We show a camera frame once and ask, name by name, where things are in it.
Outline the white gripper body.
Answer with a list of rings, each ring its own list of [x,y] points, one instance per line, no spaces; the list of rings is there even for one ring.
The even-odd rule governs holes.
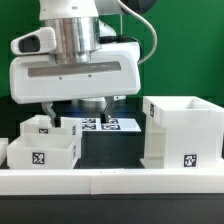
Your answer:
[[[11,96],[19,104],[133,95],[140,90],[136,42],[104,44],[84,64],[58,65],[50,54],[15,58]]]

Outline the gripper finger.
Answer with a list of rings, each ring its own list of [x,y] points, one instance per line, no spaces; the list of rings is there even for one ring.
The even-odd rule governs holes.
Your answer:
[[[43,102],[41,104],[41,106],[42,106],[42,110],[50,118],[51,125],[53,127],[60,127],[61,119],[56,115],[56,113],[52,109],[53,103],[52,102]]]
[[[110,113],[111,113],[113,105],[114,105],[114,97],[106,97],[105,100],[106,100],[106,107],[100,113],[101,123],[108,123],[109,122]]]

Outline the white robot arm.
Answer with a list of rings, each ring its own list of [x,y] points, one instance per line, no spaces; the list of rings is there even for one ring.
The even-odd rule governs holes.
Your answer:
[[[140,90],[138,65],[149,57],[138,40],[118,35],[101,15],[142,15],[158,0],[39,0],[44,26],[14,39],[11,96],[19,104],[40,103],[51,122],[55,101],[103,97],[101,121],[110,118],[116,96]]]

